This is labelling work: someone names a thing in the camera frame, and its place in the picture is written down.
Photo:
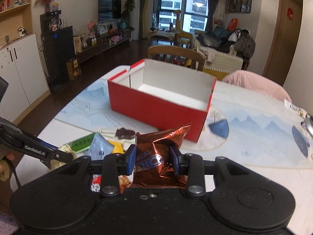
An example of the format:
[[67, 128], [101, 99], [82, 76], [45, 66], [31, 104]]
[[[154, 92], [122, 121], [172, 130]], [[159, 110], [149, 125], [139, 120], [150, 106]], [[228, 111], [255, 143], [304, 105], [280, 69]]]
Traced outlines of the person's hand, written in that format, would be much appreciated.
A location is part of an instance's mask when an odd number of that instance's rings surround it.
[[7, 181], [10, 176], [9, 162], [12, 162], [14, 160], [13, 152], [8, 152], [5, 158], [1, 160], [1, 181], [3, 182]]

